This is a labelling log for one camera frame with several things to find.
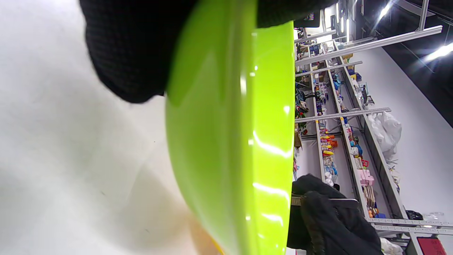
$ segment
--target ceiling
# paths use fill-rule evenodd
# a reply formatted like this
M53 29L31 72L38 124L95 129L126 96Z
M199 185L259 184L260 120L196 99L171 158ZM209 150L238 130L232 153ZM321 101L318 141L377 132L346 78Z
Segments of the ceiling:
M352 6L351 1L341 1L345 6ZM419 26L419 15L422 0L400 0L377 24L378 15L388 1L358 0L355 17L355 38L377 36L379 39L415 31ZM431 0L429 17L425 28L442 25L440 34L414 39L403 43L392 44L384 50L408 75L426 98L436 107L445 120L453 127L453 53L432 62L423 61L443 45L453 43L453 1Z

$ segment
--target black glove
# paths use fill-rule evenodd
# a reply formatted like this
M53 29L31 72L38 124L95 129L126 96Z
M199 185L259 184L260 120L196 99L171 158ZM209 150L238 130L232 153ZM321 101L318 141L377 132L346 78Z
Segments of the black glove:
M343 194L306 175L293 182L293 193L301 195L301 206L291 206L288 243L293 249L320 255L381 255L376 230L357 208L333 204L329 198Z
M258 27L283 24L334 2L260 0ZM101 82L131 103L163 94L179 34L196 4L197 0L80 0L88 51Z

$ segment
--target white wall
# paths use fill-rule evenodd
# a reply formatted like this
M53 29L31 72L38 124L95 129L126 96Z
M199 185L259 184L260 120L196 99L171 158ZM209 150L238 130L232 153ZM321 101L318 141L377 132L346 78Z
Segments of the white wall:
M173 177L164 98L99 83L78 1L0 1L0 23L0 254L215 254Z
M376 106L390 107L403 126L396 169L404 206L420 213L443 212L453 221L453 129L382 48L355 53L351 61L358 60L363 64L356 72ZM453 238L442 240L453 252Z

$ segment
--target shelving unit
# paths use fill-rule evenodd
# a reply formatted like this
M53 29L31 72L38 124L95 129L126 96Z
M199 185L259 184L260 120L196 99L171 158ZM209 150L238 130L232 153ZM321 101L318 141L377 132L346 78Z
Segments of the shelving unit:
M324 47L326 44L331 43L333 46L333 50L329 49L326 50ZM351 78L348 73L348 66L361 64L362 62L354 62L354 63L347 63L341 56L335 56L331 54L334 51L338 51L337 42L334 40L328 41L325 43L319 43L320 52L317 56L312 56L311 52L309 52L309 58L305 60L305 64L309 65L309 71L303 74L297 74L296 76L301 75L309 75L310 76L310 85L312 93L315 92L315 76L318 73L326 72L328 73L328 80L325 81L328 83L329 95L331 96L330 100L333 100L333 108L334 111L331 114L323 114L322 116L318 116L318 112L316 110L316 100L313 99L313 108L315 109L314 117L307 117L303 119L296 119L296 122L310 122L314 121L316 135L311 135L312 139L316 139L318 146L318 154L319 154L319 162L320 162L320 172L321 172L321 179L323 182L326 182L326 178L324 175L324 167L323 167L323 151L320 144L320 129L318 123L323 121L327 122L327 120L336 120L337 125L332 126L330 125L331 132L339 129L340 137L336 136L335 139L338 140L338 143L343 144L344 149L344 157L345 162L347 164L347 168L349 169L349 175L351 179L350 185L353 188L355 198L360 202L361 206L360 209L363 212L363 215L367 221L369 221L375 229L378 231L380 236L387 236L387 235L397 235L401 233L406 233L410 238L411 242L408 244L407 254L409 255L422 255L421 248L416 241L417 234L432 234L432 235L453 235L453 230L445 230L439 229L441 227L453 227L453 223L448 222L431 222L431 221L413 221L408 220L408 216L405 212L404 205L401 201L400 195L397 191L396 185L393 181L393 176L389 171L389 167L385 161L384 155L380 149L380 146L377 142L376 135L371 129L371 123L368 119L369 114L374 113L381 113L383 111L390 111L389 108L379 108L379 109L368 109L363 104L363 96L358 91L357 86L355 85L356 82ZM325 60L321 57L321 55L329 55L335 56L332 61ZM310 62L308 59L316 60L316 62ZM312 63L324 63L325 68L313 70ZM337 96L336 90L334 88L333 76L331 74L331 70L333 70L336 74L341 76L341 94L343 97L343 103L349 109L356 109L357 111L351 111L342 113L342 107L339 103L339 98ZM365 198L364 191L361 185L361 177L358 171L358 168L355 164L355 158L353 155L353 151L351 145L349 144L349 137L347 133L347 127L345 125L345 118L348 117L348 123L351 126L354 126L354 135L359 137L360 144L363 146L363 156L367 157L367 160L370 161L370 165L367 168L371 175L375 179L375 183L373 185L374 190L377 192L378 196L376 197L376 202L379 207L380 212L384 212L388 219L379 219L379 218L371 218L368 215L368 208L367 202ZM336 158L338 159L338 155L341 153L335 153ZM343 169L337 169L338 174L346 174ZM425 228L422 226L435 226L437 228Z

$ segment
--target lime green bowl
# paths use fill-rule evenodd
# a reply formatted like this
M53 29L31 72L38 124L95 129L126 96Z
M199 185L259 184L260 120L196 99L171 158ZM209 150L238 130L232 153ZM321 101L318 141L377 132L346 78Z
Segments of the lime green bowl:
M181 34L166 126L179 188L228 255L285 254L294 146L292 22L201 1Z

